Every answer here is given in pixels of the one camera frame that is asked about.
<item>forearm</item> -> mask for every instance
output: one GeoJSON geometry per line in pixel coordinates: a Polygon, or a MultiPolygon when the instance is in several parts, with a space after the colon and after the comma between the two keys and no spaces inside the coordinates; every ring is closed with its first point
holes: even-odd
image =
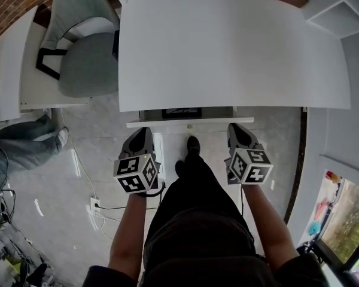
{"type": "Polygon", "coordinates": [[[243,187],[266,258],[273,271],[298,256],[284,221],[258,185],[243,187]]]}
{"type": "Polygon", "coordinates": [[[144,247],[146,198],[131,194],[111,246],[109,268],[138,280],[144,247]]]}

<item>desk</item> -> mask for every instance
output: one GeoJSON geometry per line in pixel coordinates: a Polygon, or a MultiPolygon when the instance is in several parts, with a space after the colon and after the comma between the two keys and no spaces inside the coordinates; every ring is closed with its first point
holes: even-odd
{"type": "Polygon", "coordinates": [[[0,121],[20,117],[20,82],[24,50],[37,7],[0,36],[0,121]]]}
{"type": "MultiPolygon", "coordinates": [[[[64,96],[58,81],[36,69],[39,45],[46,29],[33,22],[37,7],[28,11],[0,36],[0,121],[17,119],[25,109],[62,108],[87,104],[89,98],[64,96]]],[[[63,38],[58,48],[72,43],[63,38]]],[[[45,57],[59,71],[62,57],[45,57]]]]}
{"type": "Polygon", "coordinates": [[[277,0],[127,0],[120,111],[350,108],[341,41],[277,0]]]}

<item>wall outlet plug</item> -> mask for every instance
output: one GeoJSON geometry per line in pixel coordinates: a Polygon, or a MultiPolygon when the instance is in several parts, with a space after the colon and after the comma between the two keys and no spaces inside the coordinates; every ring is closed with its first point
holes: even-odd
{"type": "Polygon", "coordinates": [[[92,215],[95,215],[96,213],[99,213],[99,212],[100,212],[100,209],[95,206],[96,203],[97,203],[98,205],[100,205],[100,199],[99,199],[99,198],[95,198],[95,197],[91,197],[91,198],[90,198],[90,213],[91,213],[92,215]]]}

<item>white cube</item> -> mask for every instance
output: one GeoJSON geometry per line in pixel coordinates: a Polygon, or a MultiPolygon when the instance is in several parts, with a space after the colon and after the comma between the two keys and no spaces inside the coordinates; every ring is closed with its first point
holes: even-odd
{"type": "Polygon", "coordinates": [[[241,184],[263,184],[273,166],[263,150],[236,148],[230,162],[230,170],[241,184]]]}
{"type": "Polygon", "coordinates": [[[114,179],[126,193],[148,191],[158,174],[150,154],[128,157],[114,162],[114,179]]]}

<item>gray office chair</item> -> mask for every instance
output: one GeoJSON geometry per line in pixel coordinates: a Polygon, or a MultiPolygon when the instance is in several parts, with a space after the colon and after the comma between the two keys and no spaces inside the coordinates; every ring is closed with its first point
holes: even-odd
{"type": "Polygon", "coordinates": [[[118,38],[120,20],[107,0],[53,0],[51,19],[38,53],[36,68],[59,80],[59,90],[69,97],[90,97],[118,90],[118,38]],[[97,33],[75,42],[69,50],[57,43],[86,19],[102,17],[115,33],[97,33]],[[45,55],[63,55],[60,73],[42,63],[45,55]]]}

